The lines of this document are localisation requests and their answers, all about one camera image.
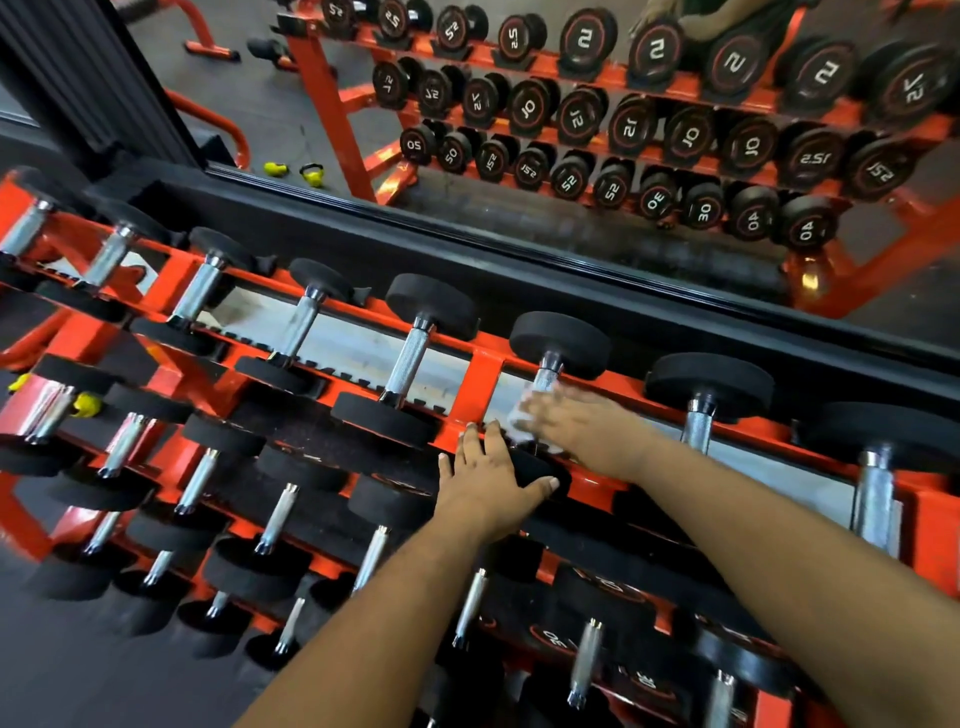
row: dumbbell rack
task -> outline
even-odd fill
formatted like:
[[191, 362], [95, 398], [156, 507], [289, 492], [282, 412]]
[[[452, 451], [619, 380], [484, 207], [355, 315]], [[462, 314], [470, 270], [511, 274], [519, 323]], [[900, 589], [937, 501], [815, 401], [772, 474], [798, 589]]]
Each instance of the dumbbell rack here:
[[[6, 181], [0, 185], [0, 234], [10, 228], [31, 201], [31, 197], [12, 182]], [[78, 270], [83, 272], [90, 259], [95, 256], [99, 241], [107, 231], [106, 226], [83, 218], [62, 212], [55, 213], [44, 228], [40, 248], [52, 249], [52, 251], [44, 251], [48, 257], [50, 255], [67, 257]], [[148, 293], [141, 296], [135, 286], [131, 285], [132, 276], [124, 270], [117, 272], [120, 275], [114, 277], [113, 285], [105, 289], [105, 293], [111, 298], [123, 301], [141, 316], [162, 317], [180, 296], [186, 283], [203, 262], [203, 256], [195, 252], [171, 249], [146, 239], [141, 240], [139, 244], [168, 256]], [[55, 275], [45, 269], [39, 270], [51, 277]], [[277, 271], [269, 278], [232, 268], [228, 268], [226, 274], [257, 288], [271, 290], [283, 298], [296, 298], [301, 293], [300, 286], [286, 271]], [[400, 333], [405, 333], [408, 329], [408, 325], [401, 322], [380, 300], [368, 299], [363, 306], [328, 300], [324, 302], [324, 306], [329, 306], [332, 312], [347, 319], [375, 328]], [[67, 313], [66, 320], [66, 325], [53, 336], [47, 351], [78, 361], [97, 360], [119, 330], [113, 325], [94, 321], [82, 314]], [[52, 327], [51, 320], [48, 320], [24, 337], [24, 340], [33, 342], [30, 346], [23, 345], [30, 350], [30, 355], [38, 355], [37, 342], [49, 336]], [[225, 417], [237, 403], [242, 388], [249, 381], [233, 371], [237, 360], [242, 356], [262, 358], [264, 351], [253, 343], [237, 341], [217, 329], [208, 328], [205, 333], [219, 339], [223, 344], [218, 362], [225, 367], [224, 374], [214, 381], [189, 355], [170, 350], [141, 337], [141, 343], [159, 364], [148, 388], [168, 397], [191, 400], [203, 411]], [[450, 411], [444, 417], [438, 418], [441, 419], [439, 434], [433, 442], [433, 445], [439, 449], [453, 451], [466, 424], [483, 420], [501, 372], [509, 368], [531, 375], [536, 370], [536, 366], [518, 359], [511, 351], [508, 341], [483, 332], [470, 342], [438, 335], [435, 343], [456, 350], [469, 360], [464, 382], [456, 400]], [[301, 366], [307, 369], [315, 367], [310, 362], [301, 362]], [[333, 377], [323, 371], [314, 370], [312, 374], [325, 384], [324, 391], [316, 398], [318, 403], [332, 405], [338, 396], [345, 392], [375, 397], [373, 390], [358, 383]], [[31, 377], [27, 384], [13, 396], [0, 413], [0, 431], [17, 431], [19, 423], [26, 415], [43, 383], [42, 379]], [[632, 408], [656, 419], [678, 422], [683, 415], [644, 398], [640, 394], [643, 383], [627, 376], [606, 372], [592, 382], [578, 382], [578, 384], [629, 404]], [[752, 418], [741, 421], [737, 425], [717, 423], [715, 428], [718, 437], [735, 441], [751, 449], [771, 453], [816, 471], [833, 473], [846, 478], [852, 478], [855, 474], [855, 468], [852, 466], [843, 465], [793, 445], [790, 428], [785, 425]], [[157, 425], [147, 431], [137, 446], [133, 462], [143, 462], [147, 453], [152, 451], [162, 429], [163, 425]], [[91, 450], [89, 446], [78, 444]], [[157, 483], [161, 499], [174, 501], [179, 497], [180, 489], [196, 466], [202, 450], [202, 446], [175, 435], [148, 464], [140, 465], [137, 470]], [[573, 476], [570, 497], [600, 510], [612, 510], [613, 495], [628, 487], [619, 481], [588, 473], [572, 463], [564, 463], [564, 465], [570, 469]], [[90, 512], [71, 509], [54, 533], [48, 537], [40, 524], [26, 512], [14, 496], [15, 484], [15, 477], [0, 474], [0, 531], [5, 541], [30, 558], [39, 560], [49, 552], [54, 541], [76, 540], [94, 527], [94, 516]], [[960, 498], [947, 493], [947, 480], [938, 475], [900, 472], [897, 473], [897, 486], [899, 498], [904, 502], [906, 512], [905, 561], [945, 593], [953, 597], [959, 596], [956, 573], [960, 563], [958, 563], [955, 542], [956, 533], [960, 530]], [[238, 518], [235, 514], [230, 515], [234, 518], [231, 532], [250, 537], [254, 531], [258, 530], [256, 524]], [[146, 555], [125, 542], [122, 536], [116, 536], [114, 540], [121, 546], [136, 552], [141, 561], [145, 560]], [[336, 577], [344, 570], [345, 566], [336, 559], [331, 559], [317, 552], [316, 549], [309, 550], [314, 554], [313, 571]], [[199, 578], [191, 574], [187, 574], [186, 577], [193, 579], [197, 584], [200, 596], [209, 595], [209, 588]], [[549, 581], [549, 577], [550, 569], [544, 569], [543, 580]], [[276, 620], [269, 615], [258, 613], [254, 625], [269, 632], [276, 626]], [[769, 717], [763, 720], [758, 718], [755, 725], [762, 728], [785, 727], [788, 724], [786, 721], [789, 720], [790, 708], [786, 705], [784, 711], [784, 705], [784, 701], [778, 701], [771, 696], [762, 696], [759, 712]]]
[[[795, 13], [778, 55], [793, 42], [800, 30], [805, 12], [806, 8], [801, 8]], [[372, 87], [363, 85], [342, 91], [336, 88], [336, 82], [328, 71], [329, 66], [320, 44], [320, 39], [326, 37], [326, 34], [319, 4], [310, 0], [300, 0], [291, 12], [279, 14], [278, 25], [286, 35], [290, 52], [300, 70], [304, 88], [336, 150], [350, 193], [354, 197], [369, 202], [389, 205], [406, 187], [418, 181], [418, 167], [400, 157], [396, 144], [366, 159], [360, 155], [348, 115], [375, 104], [372, 98]], [[411, 32], [410, 38], [411, 45], [407, 51], [399, 52], [385, 48], [377, 42], [375, 26], [360, 22], [355, 38], [345, 42], [370, 49], [375, 61], [389, 60], [399, 55], [436, 58], [431, 34]], [[464, 63], [485, 71], [513, 71], [512, 68], [504, 69], [497, 65], [493, 55], [495, 48], [495, 45], [488, 42], [472, 43]], [[557, 71], [557, 58], [556, 53], [533, 51], [528, 59], [529, 67], [524, 73], [562, 80]], [[780, 93], [772, 85], [776, 60], [777, 57], [770, 60], [764, 78], [744, 101], [740, 104], [730, 104], [732, 108], [758, 114], [778, 113]], [[604, 64], [596, 80], [591, 83], [607, 91], [632, 90], [628, 84], [626, 66], [610, 61]], [[667, 89], [659, 92], [644, 90], [643, 93], [689, 104], [712, 103], [702, 101], [702, 90], [701, 80], [696, 74], [678, 71], [675, 80]], [[853, 99], [841, 98], [831, 110], [812, 120], [839, 130], [854, 132], [862, 128], [860, 121], [862, 110], [861, 103]], [[397, 117], [404, 129], [416, 125], [420, 122], [418, 105], [415, 102], [409, 102], [406, 108], [397, 112]], [[468, 126], [463, 124], [463, 115], [459, 108], [454, 108], [446, 121], [455, 126]], [[954, 119], [938, 113], [926, 118], [906, 136], [916, 143], [932, 146], [951, 136], [953, 126]], [[509, 132], [503, 120], [500, 119], [495, 122], [490, 131], [497, 133], [505, 130]], [[608, 144], [605, 137], [604, 133], [600, 133], [582, 148], [594, 154], [606, 154]], [[557, 144], [557, 130], [550, 125], [546, 126], [538, 140]], [[644, 162], [662, 164], [660, 150], [655, 145], [648, 147], [638, 158]], [[389, 169], [398, 159], [399, 164], [396, 165], [396, 170], [374, 192], [371, 180]], [[431, 166], [439, 168], [436, 162]], [[704, 157], [691, 167], [691, 171], [710, 176], [723, 176], [719, 172], [718, 159], [711, 156]], [[474, 163], [471, 163], [465, 174], [468, 177], [477, 178]], [[776, 169], [772, 163], [760, 170], [748, 182], [775, 188], [779, 186]], [[505, 175], [501, 184], [516, 187], [516, 182], [510, 174]], [[553, 192], [549, 188], [542, 188], [540, 194], [551, 196]], [[810, 194], [830, 197], [838, 214], [853, 204], [852, 201], [841, 197], [840, 183], [836, 180], [828, 180], [818, 185], [810, 191]], [[794, 307], [828, 318], [843, 318], [859, 306], [922, 271], [953, 247], [952, 236], [946, 234], [946, 231], [955, 228], [960, 219], [960, 198], [953, 198], [933, 207], [918, 200], [908, 188], [901, 188], [891, 194], [885, 202], [905, 225], [906, 232], [885, 251], [866, 263], [862, 265], [854, 263], [839, 239], [830, 241], [823, 250], [816, 253], [788, 252], [782, 269], [789, 283], [791, 303]], [[580, 204], [592, 206], [591, 188], [588, 188], [581, 197]]]

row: forearm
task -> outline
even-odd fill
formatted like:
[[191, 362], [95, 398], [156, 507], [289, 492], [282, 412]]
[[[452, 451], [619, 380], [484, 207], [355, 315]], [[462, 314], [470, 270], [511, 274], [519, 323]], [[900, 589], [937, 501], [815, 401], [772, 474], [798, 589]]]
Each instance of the forearm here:
[[852, 726], [940, 724], [960, 670], [956, 605], [850, 531], [679, 442], [649, 439], [633, 470]]
[[429, 522], [334, 615], [237, 727], [405, 727], [481, 541], [467, 523]]

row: hand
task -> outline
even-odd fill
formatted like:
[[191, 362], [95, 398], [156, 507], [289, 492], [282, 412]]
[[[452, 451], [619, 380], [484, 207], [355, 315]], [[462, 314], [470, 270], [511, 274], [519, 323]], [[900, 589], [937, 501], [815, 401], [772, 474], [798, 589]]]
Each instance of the hand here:
[[631, 481], [634, 463], [649, 443], [664, 437], [614, 401], [560, 383], [520, 403], [531, 416], [518, 429], [560, 446], [596, 473]]
[[555, 477], [542, 477], [526, 488], [517, 486], [500, 424], [487, 425], [481, 443], [471, 423], [460, 438], [456, 463], [451, 464], [445, 452], [440, 455], [440, 494], [433, 518], [454, 520], [465, 528], [476, 526], [483, 543], [491, 544], [515, 533], [559, 486]]

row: yellow kettlebell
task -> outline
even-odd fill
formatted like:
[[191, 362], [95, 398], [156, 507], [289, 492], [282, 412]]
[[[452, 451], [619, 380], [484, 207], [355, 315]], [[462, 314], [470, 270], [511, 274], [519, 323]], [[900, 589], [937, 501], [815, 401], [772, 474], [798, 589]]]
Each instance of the yellow kettlebell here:
[[311, 187], [324, 186], [324, 166], [322, 164], [317, 164], [317, 162], [313, 161], [309, 164], [304, 164], [300, 168], [300, 176], [303, 177]]

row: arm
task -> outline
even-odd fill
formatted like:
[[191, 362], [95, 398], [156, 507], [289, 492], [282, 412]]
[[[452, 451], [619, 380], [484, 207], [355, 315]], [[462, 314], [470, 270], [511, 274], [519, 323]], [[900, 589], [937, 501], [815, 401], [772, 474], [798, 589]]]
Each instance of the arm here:
[[236, 728], [405, 728], [481, 546], [516, 531], [557, 489], [517, 488], [499, 425], [470, 425], [456, 474], [440, 456], [433, 519], [326, 624]]
[[558, 387], [521, 409], [518, 426], [642, 484], [852, 728], [956, 724], [960, 608], [908, 567], [614, 402]]

